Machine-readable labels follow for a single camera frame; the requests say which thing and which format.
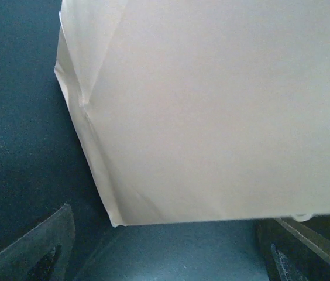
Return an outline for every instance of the dark blue surface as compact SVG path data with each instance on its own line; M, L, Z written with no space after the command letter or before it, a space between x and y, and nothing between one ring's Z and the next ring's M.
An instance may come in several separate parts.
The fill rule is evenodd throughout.
M69 203L70 280L111 226L53 73L60 5L0 1L0 245Z

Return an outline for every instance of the beige paper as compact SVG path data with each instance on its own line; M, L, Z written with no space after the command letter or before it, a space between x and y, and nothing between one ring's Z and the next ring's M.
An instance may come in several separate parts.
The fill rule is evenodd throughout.
M330 1L64 0L60 20L113 225L330 213Z

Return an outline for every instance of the paper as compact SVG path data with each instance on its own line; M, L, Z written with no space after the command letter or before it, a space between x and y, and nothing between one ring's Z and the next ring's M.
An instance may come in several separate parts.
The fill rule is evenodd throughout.
M60 20L113 225L330 213L330 1L64 0Z

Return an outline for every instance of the black fabric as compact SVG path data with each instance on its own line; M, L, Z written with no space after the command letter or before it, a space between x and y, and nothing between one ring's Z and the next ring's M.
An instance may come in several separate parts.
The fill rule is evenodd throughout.
M53 73L61 0L0 0L0 246L64 203L70 280L111 228Z

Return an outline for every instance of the paper bag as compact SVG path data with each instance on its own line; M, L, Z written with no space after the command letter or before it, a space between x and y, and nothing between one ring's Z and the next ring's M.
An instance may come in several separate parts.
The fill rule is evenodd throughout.
M330 1L64 0L60 20L113 225L330 213Z

